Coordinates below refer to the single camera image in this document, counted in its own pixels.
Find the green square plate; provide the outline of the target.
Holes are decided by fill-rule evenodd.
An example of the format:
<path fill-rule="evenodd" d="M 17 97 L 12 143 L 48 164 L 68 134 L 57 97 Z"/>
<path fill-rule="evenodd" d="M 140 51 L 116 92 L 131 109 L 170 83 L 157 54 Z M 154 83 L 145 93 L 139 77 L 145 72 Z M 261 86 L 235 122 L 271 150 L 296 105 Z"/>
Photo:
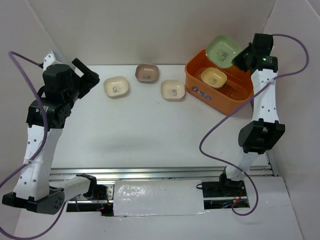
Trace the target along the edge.
<path fill-rule="evenodd" d="M 222 69 L 233 65 L 232 60 L 242 51 L 238 42 L 227 35 L 216 36 L 205 50 L 207 58 Z"/>

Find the yellow square plate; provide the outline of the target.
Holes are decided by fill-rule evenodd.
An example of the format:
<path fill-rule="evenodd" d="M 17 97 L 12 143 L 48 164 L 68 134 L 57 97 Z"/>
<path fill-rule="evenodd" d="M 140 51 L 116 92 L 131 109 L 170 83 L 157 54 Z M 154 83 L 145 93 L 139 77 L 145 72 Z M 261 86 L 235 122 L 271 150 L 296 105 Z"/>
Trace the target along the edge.
<path fill-rule="evenodd" d="M 210 87 L 218 90 L 227 83 L 228 77 L 218 68 L 208 67 L 200 74 L 200 79 Z"/>

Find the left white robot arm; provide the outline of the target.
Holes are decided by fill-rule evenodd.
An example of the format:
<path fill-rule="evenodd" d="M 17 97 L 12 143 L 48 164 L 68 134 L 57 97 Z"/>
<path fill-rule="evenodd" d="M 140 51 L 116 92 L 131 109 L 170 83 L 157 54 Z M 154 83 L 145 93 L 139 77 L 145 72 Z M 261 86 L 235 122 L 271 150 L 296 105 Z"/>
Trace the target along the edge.
<path fill-rule="evenodd" d="M 100 81 L 99 75 L 78 58 L 72 64 L 82 76 L 64 63 L 43 66 L 44 85 L 35 92 L 36 99 L 28 108 L 28 139 L 20 176 L 13 191 L 3 195 L 3 205 L 54 215 L 78 195 L 92 200 L 99 193 L 97 179 L 84 173 L 50 185 L 52 162 L 66 119 L 76 101 Z"/>

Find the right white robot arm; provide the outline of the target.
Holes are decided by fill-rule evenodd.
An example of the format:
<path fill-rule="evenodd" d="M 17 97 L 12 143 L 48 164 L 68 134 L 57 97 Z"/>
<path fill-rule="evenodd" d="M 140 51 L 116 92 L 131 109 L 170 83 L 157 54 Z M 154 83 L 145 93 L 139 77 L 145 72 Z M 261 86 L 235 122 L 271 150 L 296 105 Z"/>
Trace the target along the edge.
<path fill-rule="evenodd" d="M 234 66 L 250 72 L 255 98 L 252 100 L 251 122 L 238 134 L 239 155 L 235 163 L 227 166 L 219 176 L 217 189 L 223 196 L 229 196 L 244 186 L 244 173 L 285 133 L 285 125 L 279 122 L 276 108 L 278 59 L 271 56 L 273 45 L 271 34 L 256 33 L 248 47 L 232 60 Z"/>

